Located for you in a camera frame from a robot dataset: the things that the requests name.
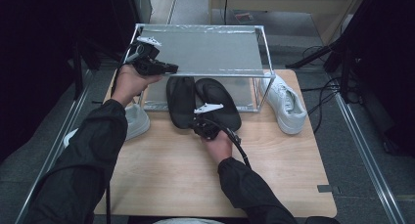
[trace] white sneaker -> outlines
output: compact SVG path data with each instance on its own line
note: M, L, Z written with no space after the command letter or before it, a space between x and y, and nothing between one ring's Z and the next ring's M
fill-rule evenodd
M146 112L137 104L125 108L128 128L125 141L145 133L150 128L150 119ZM65 148L69 145L69 139L76 133L77 129L72 130L64 138Z
M269 81L269 78L260 80L259 89L262 96L265 94ZM302 131L307 112L302 107L297 93L280 76L277 75L272 82L266 100L274 110L278 125L284 133L297 134Z

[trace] wooden desk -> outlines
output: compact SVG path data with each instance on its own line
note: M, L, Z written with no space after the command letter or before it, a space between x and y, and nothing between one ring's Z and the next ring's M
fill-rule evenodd
M208 0L211 9L225 8L225 0ZM324 45L340 30L347 15L361 0L228 0L227 8L248 11L310 13Z
M302 99L295 73L277 73ZM220 190L217 167L199 137L190 129L175 128L168 112L148 115L150 130L127 141L119 154L111 182L112 214L245 216ZM253 170L281 203L296 217L335 216L332 194L317 190L317 185L328 185L328 180L309 119L300 134L290 136L281 132L268 104L261 113L241 113L241 118L242 147ZM236 148L233 152L242 161ZM95 212L105 213L105 199Z

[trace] black slipper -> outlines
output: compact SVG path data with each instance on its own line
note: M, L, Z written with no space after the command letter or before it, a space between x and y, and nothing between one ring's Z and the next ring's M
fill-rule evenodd
M241 127L241 117L235 103L219 81L211 78L199 79L196 81L196 93L204 103L223 105L222 109L204 113L205 118L220 123L233 131Z
M190 128L195 102L195 78L171 76L166 84L168 112L173 124L180 129Z

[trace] wooden tabletop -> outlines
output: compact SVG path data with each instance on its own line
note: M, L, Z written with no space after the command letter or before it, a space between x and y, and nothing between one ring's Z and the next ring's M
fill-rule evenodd
M276 70L302 99L296 74ZM217 166L191 129L176 128L168 112L148 112L149 131L125 142L111 181L112 214L241 217L220 190ZM251 166L295 216L337 213L312 128L307 118L300 134L283 133L266 103L261 112L241 112L238 135ZM233 156L242 161L234 147ZM105 199L95 213L105 213Z

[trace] person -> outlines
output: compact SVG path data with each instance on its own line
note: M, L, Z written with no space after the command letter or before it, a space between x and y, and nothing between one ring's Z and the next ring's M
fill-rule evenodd
M121 67L112 97L92 111L70 138L69 146L37 183L23 223L92 223L93 210L113 176L127 131L125 107L161 76L142 76ZM266 182L232 158L232 142L220 131L214 140L201 137L218 165L220 186L251 223L296 223Z

